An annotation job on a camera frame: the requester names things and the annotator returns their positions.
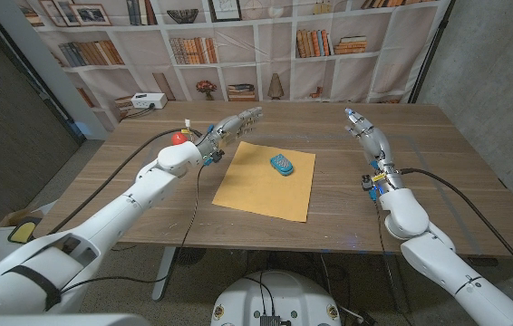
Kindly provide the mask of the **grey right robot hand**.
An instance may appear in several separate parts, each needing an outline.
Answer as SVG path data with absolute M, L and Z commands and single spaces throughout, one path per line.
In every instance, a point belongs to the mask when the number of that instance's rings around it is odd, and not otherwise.
M 405 188 L 401 174 L 394 165 L 390 143 L 384 133 L 358 111 L 346 108 L 345 129 L 362 146 L 368 164 L 373 168 L 376 183 L 383 192 Z

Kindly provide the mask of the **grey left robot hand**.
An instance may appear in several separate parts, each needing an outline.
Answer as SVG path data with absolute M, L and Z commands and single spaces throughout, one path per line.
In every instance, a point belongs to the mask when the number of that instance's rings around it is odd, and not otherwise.
M 238 115 L 224 118 L 197 144 L 201 156 L 203 158 L 212 157 L 214 153 L 251 132 L 262 116 L 263 109 L 257 106 L 244 110 Z

